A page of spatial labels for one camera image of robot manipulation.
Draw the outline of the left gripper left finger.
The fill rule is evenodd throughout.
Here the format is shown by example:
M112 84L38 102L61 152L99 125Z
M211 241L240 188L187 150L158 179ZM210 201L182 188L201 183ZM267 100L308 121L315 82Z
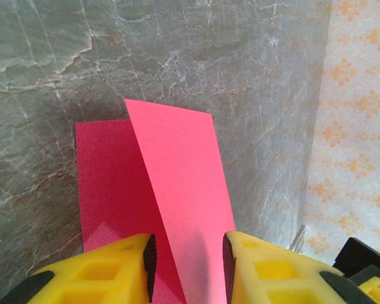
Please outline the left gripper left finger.
M155 235L136 234L43 267L0 303L151 303L154 285Z

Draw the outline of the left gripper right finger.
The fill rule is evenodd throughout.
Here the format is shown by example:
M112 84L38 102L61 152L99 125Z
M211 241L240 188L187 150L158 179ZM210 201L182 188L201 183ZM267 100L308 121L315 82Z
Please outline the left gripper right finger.
M372 303L339 270L238 231L222 243L228 303Z

